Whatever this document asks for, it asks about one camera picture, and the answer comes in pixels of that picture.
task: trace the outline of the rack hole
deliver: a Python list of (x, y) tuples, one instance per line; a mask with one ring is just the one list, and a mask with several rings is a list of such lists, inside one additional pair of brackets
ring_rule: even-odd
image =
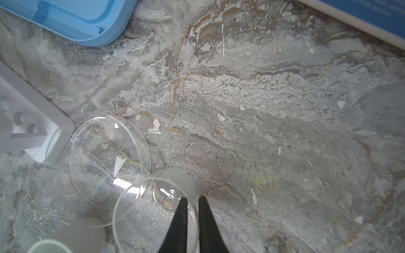
[(13, 121), (15, 125), (21, 125), (24, 122), (24, 116), (22, 112), (15, 112), (13, 115)]
[(27, 126), (27, 133), (38, 133), (38, 128), (34, 123), (29, 123)]

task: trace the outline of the clear plastic lid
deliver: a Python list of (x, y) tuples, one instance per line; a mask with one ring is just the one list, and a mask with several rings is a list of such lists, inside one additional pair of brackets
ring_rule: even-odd
[(151, 156), (136, 124), (121, 115), (87, 120), (73, 134), (69, 154), (71, 180), (79, 196), (104, 226), (112, 222), (119, 196), (142, 176), (149, 176)]

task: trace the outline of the white cup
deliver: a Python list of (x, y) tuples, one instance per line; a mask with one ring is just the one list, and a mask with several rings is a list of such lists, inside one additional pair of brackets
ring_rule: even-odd
[(28, 253), (100, 253), (106, 239), (103, 223), (85, 218), (36, 242)]

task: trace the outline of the petri dish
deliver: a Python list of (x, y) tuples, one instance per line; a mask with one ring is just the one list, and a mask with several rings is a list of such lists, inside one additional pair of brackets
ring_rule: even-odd
[(89, 215), (111, 225), (119, 196), (151, 171), (151, 155), (136, 124), (121, 115), (101, 114), (73, 134), (67, 162), (77, 194)]
[(156, 182), (164, 192), (175, 192), (178, 204), (181, 197), (188, 200), (187, 252), (196, 252), (198, 246), (198, 215), (195, 192), (183, 190), (167, 178), (155, 176), (139, 179), (118, 199), (113, 214), (113, 234), (120, 253), (156, 253), (159, 251), (168, 232), (173, 214), (163, 211), (154, 201), (153, 191)]

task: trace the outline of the marble countertop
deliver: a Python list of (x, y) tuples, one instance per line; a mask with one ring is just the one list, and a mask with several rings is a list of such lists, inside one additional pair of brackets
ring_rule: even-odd
[[(0, 10), (0, 60), (75, 123), (157, 119), (148, 144), (208, 197), (230, 252), (405, 250), (405, 54), (393, 46), (291, 1), (141, 0), (100, 48)], [(0, 155), (1, 252), (91, 215), (65, 157)], [(118, 252), (107, 231), (103, 252)]]

